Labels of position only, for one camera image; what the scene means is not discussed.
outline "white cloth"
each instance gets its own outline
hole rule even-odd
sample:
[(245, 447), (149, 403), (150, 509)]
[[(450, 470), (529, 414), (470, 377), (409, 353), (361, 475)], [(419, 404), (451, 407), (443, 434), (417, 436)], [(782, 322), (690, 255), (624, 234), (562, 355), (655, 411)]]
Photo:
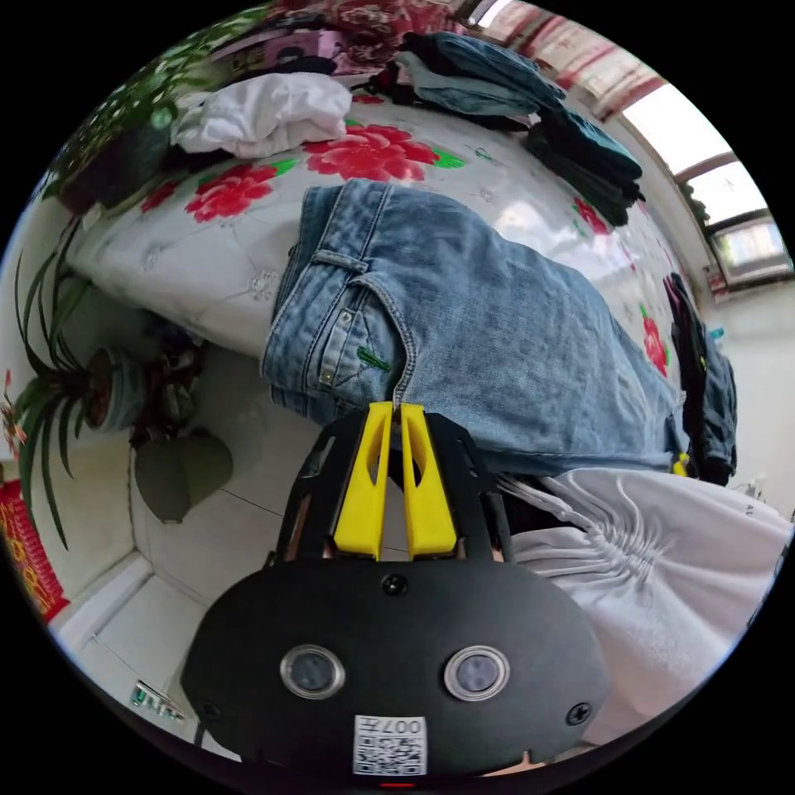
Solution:
[(328, 75), (259, 75), (184, 97), (171, 143), (186, 152), (224, 149), (243, 159), (268, 157), (345, 135), (351, 99)]
[(793, 526), (730, 489), (658, 472), (573, 470), (506, 492), (574, 528), (519, 533), (517, 563), (588, 614), (612, 680), (585, 732), (602, 745), (673, 706), (734, 649)]

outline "red decoration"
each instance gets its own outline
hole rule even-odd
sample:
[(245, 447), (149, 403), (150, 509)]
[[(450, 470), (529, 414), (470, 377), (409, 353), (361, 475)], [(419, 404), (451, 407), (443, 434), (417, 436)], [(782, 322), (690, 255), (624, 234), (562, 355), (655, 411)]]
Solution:
[(311, 154), (306, 167), (318, 174), (339, 174), (344, 180), (422, 182), (425, 174), (419, 164), (432, 166), (439, 160), (429, 146), (396, 127), (370, 124), (349, 130), (337, 141), (305, 144), (304, 151)]
[(596, 210), (582, 199), (574, 199), (574, 209), (580, 217), (590, 226), (594, 234), (610, 234), (605, 222), (596, 214)]
[(646, 335), (643, 338), (646, 355), (651, 363), (667, 378), (668, 353), (665, 350), (663, 341), (660, 339), (660, 330), (657, 328), (657, 324), (646, 315), (646, 311), (642, 306), (640, 311), (643, 315), (643, 331)]
[(18, 480), (0, 486), (0, 533), (28, 596), (50, 623), (69, 601), (31, 525)]
[(146, 199), (144, 199), (143, 204), (141, 205), (141, 212), (148, 213), (149, 210), (154, 210), (156, 207), (159, 207), (166, 199), (170, 198), (174, 195), (177, 186), (180, 183), (178, 181), (169, 180), (168, 182), (164, 182), (162, 185), (157, 187)]
[(245, 212), (255, 200), (272, 192), (267, 183), (277, 175), (273, 166), (243, 163), (199, 185), (185, 211), (199, 222), (232, 218)]

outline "floor tile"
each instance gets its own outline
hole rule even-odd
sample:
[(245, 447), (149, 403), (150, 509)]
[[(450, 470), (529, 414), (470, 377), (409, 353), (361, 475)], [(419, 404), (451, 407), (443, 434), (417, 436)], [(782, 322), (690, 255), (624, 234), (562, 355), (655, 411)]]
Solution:
[(263, 567), (282, 518), (219, 491), (193, 508), (182, 524), (147, 515), (152, 564), (208, 602)]

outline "white shirt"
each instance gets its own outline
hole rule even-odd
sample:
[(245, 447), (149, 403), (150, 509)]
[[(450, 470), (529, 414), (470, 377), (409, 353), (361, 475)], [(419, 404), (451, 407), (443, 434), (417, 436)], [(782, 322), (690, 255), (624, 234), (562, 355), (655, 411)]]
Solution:
[(574, 528), (513, 537), (517, 563), (588, 614), (613, 690), (585, 731), (601, 745), (673, 706), (709, 677), (772, 585), (793, 526), (729, 489), (658, 472), (581, 469), (499, 477), (508, 493)]

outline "bed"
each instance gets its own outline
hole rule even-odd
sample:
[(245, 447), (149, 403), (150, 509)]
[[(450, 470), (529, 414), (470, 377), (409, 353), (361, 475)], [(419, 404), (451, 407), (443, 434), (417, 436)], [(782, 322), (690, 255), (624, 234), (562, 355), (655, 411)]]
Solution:
[(331, 145), (169, 175), (133, 207), (85, 224), (70, 265), (130, 305), (259, 357), (306, 189), (351, 177), (399, 181), (451, 196), (505, 238), (583, 272), (678, 384), (662, 286), (678, 265), (642, 204), (611, 231), (510, 136), (462, 119), (361, 96), (347, 124)]

